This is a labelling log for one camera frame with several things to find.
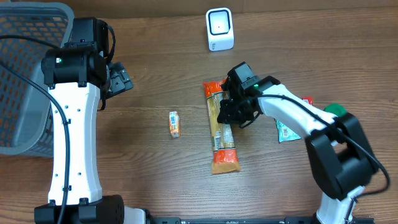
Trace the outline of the light blue tissue pack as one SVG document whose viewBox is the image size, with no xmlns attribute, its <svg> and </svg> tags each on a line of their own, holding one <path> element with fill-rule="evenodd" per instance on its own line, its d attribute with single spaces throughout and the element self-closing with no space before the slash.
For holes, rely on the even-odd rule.
<svg viewBox="0 0 398 224">
<path fill-rule="evenodd" d="M 278 131 L 279 143 L 301 139 L 301 137 L 298 134 L 293 132 L 290 128 L 288 128 L 285 124 L 283 124 L 279 120 L 276 119 L 275 123 Z"/>
</svg>

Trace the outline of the red and tan cracker package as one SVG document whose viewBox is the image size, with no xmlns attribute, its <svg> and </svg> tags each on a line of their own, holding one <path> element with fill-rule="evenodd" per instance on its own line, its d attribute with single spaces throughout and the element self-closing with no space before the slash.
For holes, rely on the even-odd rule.
<svg viewBox="0 0 398 224">
<path fill-rule="evenodd" d="M 220 102 L 226 98 L 226 93 L 221 88 L 222 83 L 221 81 L 203 83 L 213 148 L 212 174 L 241 170 L 231 126 L 217 121 L 220 113 Z"/>
</svg>

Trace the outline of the red snack stick package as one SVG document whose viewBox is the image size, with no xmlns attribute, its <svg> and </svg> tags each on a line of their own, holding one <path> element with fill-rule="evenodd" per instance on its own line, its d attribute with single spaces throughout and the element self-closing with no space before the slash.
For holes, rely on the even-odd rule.
<svg viewBox="0 0 398 224">
<path fill-rule="evenodd" d="M 310 105 L 313 105 L 313 98 L 311 96 L 305 96 L 302 98 L 302 100 Z"/>
</svg>

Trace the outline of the green lid jar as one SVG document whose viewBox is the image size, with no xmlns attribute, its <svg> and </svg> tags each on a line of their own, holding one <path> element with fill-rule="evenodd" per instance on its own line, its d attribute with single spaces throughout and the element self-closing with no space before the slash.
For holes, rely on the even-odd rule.
<svg viewBox="0 0 398 224">
<path fill-rule="evenodd" d="M 345 107 L 338 103 L 332 103 L 332 104 L 328 105 L 324 109 L 324 111 L 326 111 L 328 113 L 332 113 L 338 117 L 344 116 L 347 113 L 347 110 L 345 109 Z"/>
</svg>

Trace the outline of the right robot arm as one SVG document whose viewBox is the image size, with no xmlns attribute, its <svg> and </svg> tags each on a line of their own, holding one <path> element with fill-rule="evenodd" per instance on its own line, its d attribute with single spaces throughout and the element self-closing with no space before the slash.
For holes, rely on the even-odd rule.
<svg viewBox="0 0 398 224">
<path fill-rule="evenodd" d="M 304 141 L 313 178 L 322 190 L 314 223 L 354 223 L 353 210 L 379 163 L 358 119 L 320 110 L 292 94 L 276 78 L 259 78 L 242 62 L 222 84 L 229 97 L 221 100 L 218 122 L 245 128 L 264 114 Z"/>
</svg>

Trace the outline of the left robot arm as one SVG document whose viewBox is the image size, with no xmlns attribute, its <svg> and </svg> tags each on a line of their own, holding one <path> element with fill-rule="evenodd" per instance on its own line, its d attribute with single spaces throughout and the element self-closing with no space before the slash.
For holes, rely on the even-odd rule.
<svg viewBox="0 0 398 224">
<path fill-rule="evenodd" d="M 142 208 L 120 195 L 103 195 L 96 159 L 96 115 L 106 100 L 133 88 L 123 65 L 112 61 L 116 38 L 105 21 L 73 21 L 71 39 L 42 60 L 52 101 L 53 174 L 48 202 L 36 223 L 147 223 Z"/>
</svg>

